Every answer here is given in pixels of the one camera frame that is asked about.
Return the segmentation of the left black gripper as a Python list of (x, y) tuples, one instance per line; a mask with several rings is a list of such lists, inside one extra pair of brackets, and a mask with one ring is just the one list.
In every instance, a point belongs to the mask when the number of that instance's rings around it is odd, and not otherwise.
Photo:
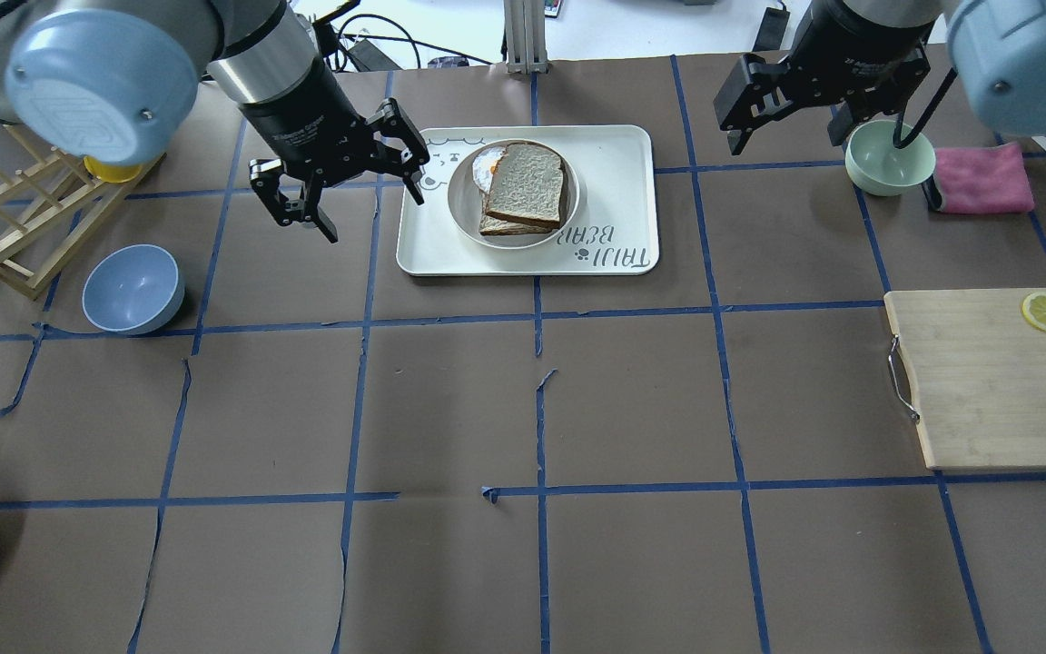
[[(383, 99), (365, 120), (327, 64), (311, 64), (287, 93), (270, 102), (241, 104), (240, 109), (279, 158), (249, 162), (250, 187), (278, 226), (311, 223), (337, 243), (336, 224), (320, 208), (322, 190), (366, 170), (396, 175), (412, 202), (424, 204), (420, 181), (430, 162), (429, 148), (395, 98)], [(282, 177), (301, 182), (298, 197), (282, 193)]]

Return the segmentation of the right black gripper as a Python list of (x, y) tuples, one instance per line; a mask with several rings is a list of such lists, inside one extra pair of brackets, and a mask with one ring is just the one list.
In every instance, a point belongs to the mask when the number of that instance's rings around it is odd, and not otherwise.
[(932, 29), (930, 1), (814, 1), (788, 57), (742, 54), (719, 87), (715, 117), (730, 154), (798, 108), (842, 102), (847, 148), (879, 145), (887, 120), (876, 114), (903, 109), (929, 74), (923, 45)]

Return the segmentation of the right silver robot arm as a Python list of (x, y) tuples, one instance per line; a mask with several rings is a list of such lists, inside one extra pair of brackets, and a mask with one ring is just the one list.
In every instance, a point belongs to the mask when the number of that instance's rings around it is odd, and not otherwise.
[(835, 106), (831, 144), (878, 114), (902, 120), (930, 72), (925, 46), (947, 26), (951, 69), (975, 115), (996, 132), (1046, 135), (1046, 1), (814, 1), (789, 54), (744, 54), (719, 88), (715, 116), (732, 154), (764, 125)]

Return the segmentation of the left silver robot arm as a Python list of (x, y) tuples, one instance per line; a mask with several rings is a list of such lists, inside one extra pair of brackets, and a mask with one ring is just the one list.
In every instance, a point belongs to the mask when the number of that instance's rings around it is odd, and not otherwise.
[(337, 46), (329, 17), (309, 20), (287, 1), (0, 1), (0, 125), (141, 165), (169, 146), (211, 77), (272, 150), (250, 164), (267, 212), (336, 242), (323, 189), (397, 175), (422, 203), (430, 161), (394, 99), (371, 117), (354, 109), (327, 61)]

